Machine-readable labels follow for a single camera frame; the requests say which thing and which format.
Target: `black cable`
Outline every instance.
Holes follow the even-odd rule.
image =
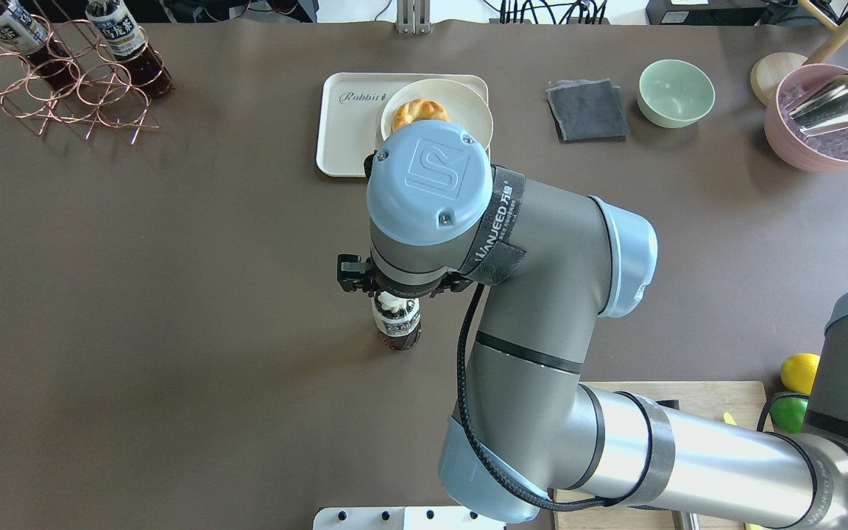
[[[841,23],[844,19],[841,19],[835,14],[833,10],[833,6],[831,6],[829,0],[815,0],[814,6],[817,7],[818,10],[821,10],[834,24]]]
[[[778,400],[791,397],[799,397],[801,399],[810,400],[810,395],[802,395],[802,393],[800,392],[780,392],[776,395],[771,396],[771,399],[768,399],[768,402],[764,403],[764,407],[761,407],[761,415],[757,417],[757,427],[755,428],[755,430],[757,430],[757,432],[763,433],[764,422],[767,422],[768,414],[771,413],[771,407],[773,407],[774,404],[778,402]]]
[[[241,11],[241,14],[239,14],[239,15],[238,15],[238,16],[236,16],[236,17],[230,16],[230,13],[231,13],[231,7],[228,7],[228,14],[229,14],[229,16],[228,16],[228,18],[226,18],[226,19],[219,19],[219,18],[218,18],[218,17],[216,17],[215,15],[213,15],[213,14],[209,13],[209,12],[208,12],[208,8],[207,8],[207,7],[203,7],[203,8],[202,8],[202,11],[205,11],[205,16],[206,16],[206,17],[209,17],[209,19],[211,19],[211,21],[214,21],[214,23],[219,23],[219,21],[229,21],[229,20],[239,19],[239,18],[243,17],[243,16],[244,16],[244,14],[245,14],[245,13],[248,13],[248,10],[250,9],[250,2],[252,2],[252,0],[248,0],[248,3],[246,3],[246,4],[244,5],[244,10],[243,10],[243,11]]]
[[[760,3],[774,7],[797,7],[797,0],[785,0],[784,2],[775,2],[775,0],[760,0]]]
[[[274,13],[277,13],[278,15],[290,16],[293,13],[293,11],[300,9],[299,4],[293,4],[293,7],[290,7],[289,10],[282,11],[282,10],[279,10],[278,7],[274,6],[273,0],[264,0],[264,1],[266,3],[268,3],[269,6],[270,6],[270,9],[274,10]]]
[[[378,20],[378,17],[381,16],[381,13],[384,13],[384,10],[387,10],[388,7],[391,7],[392,2],[394,2],[394,0],[388,0],[388,3],[385,4],[384,7],[381,8],[381,11],[379,11],[379,13],[377,15],[375,15],[373,20]]]
[[[470,300],[470,305],[467,308],[467,315],[464,316],[464,323],[460,327],[460,339],[457,340],[457,412],[460,414],[460,425],[464,427],[464,432],[467,433],[467,441],[470,443],[470,448],[476,454],[477,459],[486,468],[487,472],[493,479],[499,483],[499,486],[504,487],[517,499],[532,506],[538,506],[540,509],[551,511],[576,511],[589,509],[594,506],[606,506],[608,499],[593,497],[572,503],[556,503],[551,499],[546,499],[533,491],[527,489],[521,483],[512,480],[507,473],[502,472],[495,462],[492,461],[486,453],[484,447],[480,443],[480,439],[473,430],[473,425],[470,422],[470,410],[467,404],[467,337],[470,334],[470,323],[473,322],[473,315],[476,314],[477,306],[480,305],[480,297],[484,291],[484,285],[477,284],[473,292],[473,298]]]
[[[571,7],[568,8],[568,11],[565,11],[565,14],[563,14],[561,19],[558,20],[558,24],[571,23],[571,14],[575,12],[575,7],[580,7],[580,9],[582,9],[582,14],[585,14],[587,11],[585,4],[582,4],[582,0],[575,0],[572,2]]]
[[[532,6],[531,3],[532,0],[525,0],[525,2],[522,3],[522,13],[519,14],[519,24],[522,24],[524,23],[524,21],[526,21],[526,7],[532,7],[532,9],[529,10],[529,13],[532,14],[532,19],[535,20],[535,23],[539,23],[539,16],[535,14],[535,6]]]
[[[545,9],[548,10],[548,16],[551,17],[551,23],[555,24],[555,11],[551,10],[551,6],[549,6],[548,1],[539,0],[542,2],[542,5],[545,6]]]
[[[842,10],[839,11],[839,20],[846,20],[846,17],[848,17],[848,0],[846,0],[846,4],[842,7]]]
[[[496,13],[499,13],[499,7],[494,6],[494,4],[490,4],[487,0],[482,0],[482,3],[486,4],[486,7],[488,7],[489,9],[494,10]],[[535,10],[548,10],[549,16],[554,16],[554,10],[551,9],[552,7],[569,7],[569,6],[574,6],[574,4],[576,4],[576,3],[578,3],[577,0],[575,0],[575,2],[565,2],[565,3],[561,3],[561,4],[549,4],[548,2],[546,2],[544,4],[544,6],[529,6],[527,11],[529,11],[531,14],[534,15]]]
[[[598,8],[598,4],[595,4],[595,11],[592,13],[591,24],[603,24],[604,23],[604,15],[607,14],[607,0],[601,3],[600,9]]]
[[[774,26],[777,26],[778,24],[784,24],[785,21],[804,20],[804,19],[810,19],[812,21],[815,21],[815,20],[817,20],[817,17],[814,17],[812,15],[798,15],[798,16],[795,16],[795,17],[784,17],[784,18],[782,18],[778,21],[775,21]]]

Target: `pink bowl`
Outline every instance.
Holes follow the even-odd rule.
[[[848,169],[848,160],[829,157],[800,141],[781,116],[777,101],[786,87],[800,85],[804,93],[810,93],[824,86],[833,77],[847,72],[848,68],[834,64],[807,64],[787,74],[787,77],[784,77],[784,80],[777,85],[777,91],[768,102],[767,111],[764,113],[764,135],[778,157],[804,171],[836,172]]]

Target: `white tray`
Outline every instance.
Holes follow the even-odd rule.
[[[340,71],[322,85],[316,165],[330,177],[364,177],[362,164],[381,144],[384,104],[414,81],[441,77],[467,85],[489,103],[486,82],[470,74],[367,74]]]

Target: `ceramic bowl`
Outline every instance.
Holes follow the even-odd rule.
[[[694,124],[715,103],[713,82],[684,60],[658,60],[640,74],[637,105],[647,120],[660,127],[673,130]]]

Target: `yellow lemon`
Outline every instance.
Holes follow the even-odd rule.
[[[780,380],[788,390],[808,395],[813,392],[820,356],[815,353],[795,353],[780,365]]]

